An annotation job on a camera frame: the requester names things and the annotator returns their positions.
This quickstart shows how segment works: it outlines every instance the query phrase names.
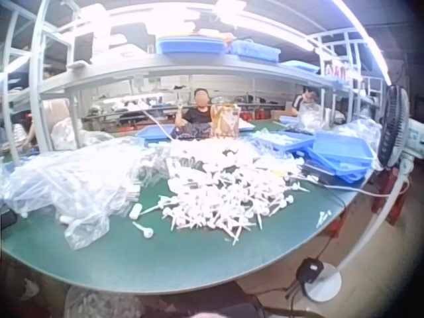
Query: bag of parts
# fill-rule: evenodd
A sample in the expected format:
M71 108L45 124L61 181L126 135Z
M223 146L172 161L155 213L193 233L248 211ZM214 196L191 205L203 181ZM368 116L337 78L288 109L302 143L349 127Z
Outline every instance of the bag of parts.
M211 106L211 137L231 137L239 136L240 108L237 104L225 103L222 99Z
M192 140L205 139L211 135L210 123L192 124L187 123L182 127L176 127L171 132L171 137L174 139Z

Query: fan base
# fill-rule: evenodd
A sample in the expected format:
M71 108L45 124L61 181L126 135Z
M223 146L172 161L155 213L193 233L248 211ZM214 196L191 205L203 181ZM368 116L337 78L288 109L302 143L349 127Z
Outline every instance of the fan base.
M342 287L342 276L337 269L328 263L323 263L324 269L313 284L305 284L307 297L317 303L332 300Z

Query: green table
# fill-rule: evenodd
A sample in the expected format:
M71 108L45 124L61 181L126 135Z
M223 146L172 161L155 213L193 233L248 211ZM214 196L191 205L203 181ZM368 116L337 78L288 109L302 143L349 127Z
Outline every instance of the green table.
M275 130L280 126L261 122L257 127ZM263 231L243 232L235 246L222 231L171 232L170 220L161 220L162 214L153 212L139 220L154 229L155 236L150 240L143 238L130 219L111 217L110 231L104 237L74 251L65 241L63 225L34 212L2 232L2 249L46 275L96 290L165 294L206 288L281 259L342 212L342 204L327 190L304 186L311 192L293 192L293 205L265 219ZM171 195L164 180L143 190L140 202L145 209L151 207L159 194ZM355 193L338 191L338 195L348 204ZM332 217L317 229L319 212L328 209Z

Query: cardboard box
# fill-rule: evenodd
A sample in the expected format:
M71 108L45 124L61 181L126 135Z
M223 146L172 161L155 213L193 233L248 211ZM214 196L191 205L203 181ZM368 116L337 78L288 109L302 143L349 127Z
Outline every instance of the cardboard box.
M283 111L271 111L271 119L279 121L281 116L292 116L292 105L293 102L287 101Z

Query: blue bin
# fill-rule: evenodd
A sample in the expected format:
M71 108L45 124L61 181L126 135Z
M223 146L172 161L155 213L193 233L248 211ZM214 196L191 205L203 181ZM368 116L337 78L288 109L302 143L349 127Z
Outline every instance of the blue bin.
M291 138L296 138L298 140L294 141L292 144L283 145L283 144L277 144L275 142L270 142L269 140L266 140L266 139L261 139L258 137L255 137L255 138L257 138L260 141L260 143L262 143L263 145L272 147L274 150L277 150L279 152L295 152L299 149L312 146L315 140L314 136L309 136L307 134L297 134L295 132L280 131L280 132L273 132L273 134L283 134Z
M242 56L245 58L256 58L273 63L280 60L281 50L271 46L253 43L247 40L234 40L227 48L227 54Z
M299 68L301 70L314 73L314 74L316 74L320 69L319 66L315 66L313 64L305 63L302 61L296 61L296 60L283 62L281 63L281 65L291 66L293 68Z
M327 132L316 134L312 150L326 159L371 166L374 155L365 140Z
M280 122L281 124L285 124L285 125L297 125L299 120L297 119L297 117L280 116Z
M168 134L172 133L174 124L162 125ZM164 134L162 129L158 125L151 125L143 128L141 131L135 134L135 137L144 138L145 140L167 140L168 137Z
M323 157L319 153L313 151L311 148L307 148L306 151L309 157L311 157L311 159L314 159L318 163L329 168L331 171L334 171L337 176L347 176L351 174L364 175L368 171L368 169L370 169L370 165L357 166L351 163L339 162L336 160L328 159L326 157Z
M348 174L345 176L338 176L340 179L344 180L348 184L353 184L354 182L357 182L361 180L365 174Z
M225 42L207 36L169 36L156 41L157 54L169 53L214 53L225 52Z

